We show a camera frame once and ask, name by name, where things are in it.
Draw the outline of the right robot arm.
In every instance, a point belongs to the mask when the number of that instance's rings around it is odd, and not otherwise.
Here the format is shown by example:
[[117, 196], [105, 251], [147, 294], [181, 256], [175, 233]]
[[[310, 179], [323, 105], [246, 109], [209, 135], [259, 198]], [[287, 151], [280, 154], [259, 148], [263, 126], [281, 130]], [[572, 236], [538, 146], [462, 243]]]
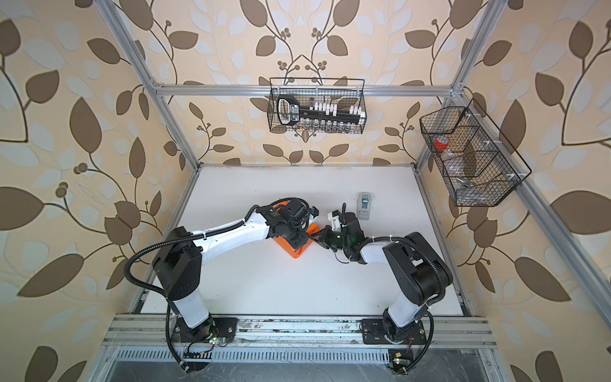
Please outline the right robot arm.
[[418, 232], [405, 237], [366, 237], [354, 213], [339, 213], [335, 218], [339, 226], [327, 225], [310, 239], [325, 249], [343, 251], [349, 262], [390, 267], [399, 294], [382, 313], [378, 332], [387, 342], [405, 342], [429, 308], [441, 302], [453, 284], [445, 260]]

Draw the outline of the orange wrapping paper sheet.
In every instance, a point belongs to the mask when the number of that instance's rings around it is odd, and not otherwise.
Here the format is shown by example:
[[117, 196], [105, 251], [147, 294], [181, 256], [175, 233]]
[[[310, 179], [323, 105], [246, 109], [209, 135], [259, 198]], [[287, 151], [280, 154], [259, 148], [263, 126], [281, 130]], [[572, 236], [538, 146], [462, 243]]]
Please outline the orange wrapping paper sheet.
[[294, 259], [313, 243], [312, 237], [321, 230], [314, 221], [318, 210], [300, 198], [283, 198], [272, 204], [282, 222], [273, 229], [273, 240]]

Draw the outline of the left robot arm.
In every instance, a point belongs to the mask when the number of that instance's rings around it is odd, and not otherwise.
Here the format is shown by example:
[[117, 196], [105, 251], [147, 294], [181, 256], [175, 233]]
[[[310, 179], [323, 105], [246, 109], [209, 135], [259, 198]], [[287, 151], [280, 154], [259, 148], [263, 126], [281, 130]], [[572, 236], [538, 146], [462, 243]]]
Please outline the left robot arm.
[[319, 216], [305, 200], [288, 197], [253, 205], [245, 218], [205, 231], [178, 227], [159, 250], [153, 269], [181, 332], [194, 340], [214, 335], [214, 320], [199, 292], [202, 267], [246, 244], [281, 238], [295, 251], [310, 240], [307, 229]]

